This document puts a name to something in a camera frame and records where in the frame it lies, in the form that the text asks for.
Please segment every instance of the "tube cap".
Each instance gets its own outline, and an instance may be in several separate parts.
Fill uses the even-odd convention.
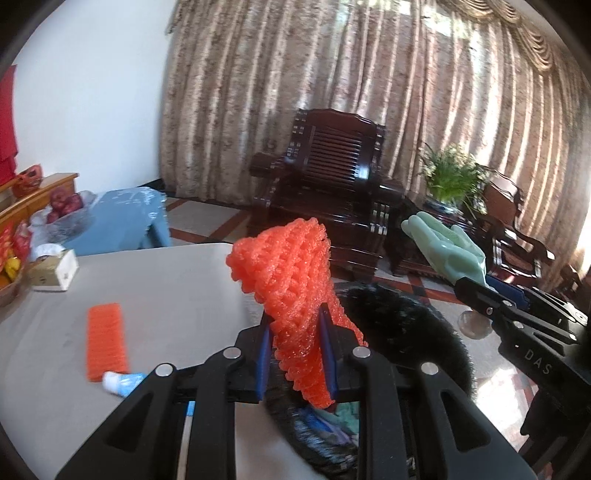
[[[121,374],[116,372],[105,372],[103,374],[103,388],[110,393],[117,395]]]

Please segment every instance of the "tissue box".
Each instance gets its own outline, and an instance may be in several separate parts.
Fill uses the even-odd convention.
[[[33,290],[66,291],[78,270],[78,260],[73,250],[64,250],[55,257],[36,260],[29,270]]]

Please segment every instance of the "orange foam sleeve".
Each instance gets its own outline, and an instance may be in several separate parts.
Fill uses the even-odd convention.
[[[297,219],[269,228],[256,238],[243,238],[226,259],[232,278],[242,282],[242,291],[254,292],[274,321],[275,358],[293,381],[295,390],[317,408],[326,408],[330,398],[324,380],[318,309],[326,302],[335,325],[363,334],[345,315],[330,278],[330,241],[318,220]]]
[[[88,310],[86,376],[102,381],[105,372],[129,373],[123,316],[118,303],[95,305]]]

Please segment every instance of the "blue toothpaste tube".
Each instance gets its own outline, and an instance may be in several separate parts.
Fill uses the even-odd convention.
[[[127,397],[134,388],[144,381],[147,375],[144,374],[118,374],[116,372],[105,372],[103,374],[103,388],[110,393]],[[192,417],[195,412],[195,402],[190,401],[187,406],[187,417]]]

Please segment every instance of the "green rubber glove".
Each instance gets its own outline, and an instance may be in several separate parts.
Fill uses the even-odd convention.
[[[402,230],[414,240],[435,272],[453,285],[468,277],[490,288],[485,281],[486,255],[457,225],[449,229],[427,212],[418,212],[402,222]]]

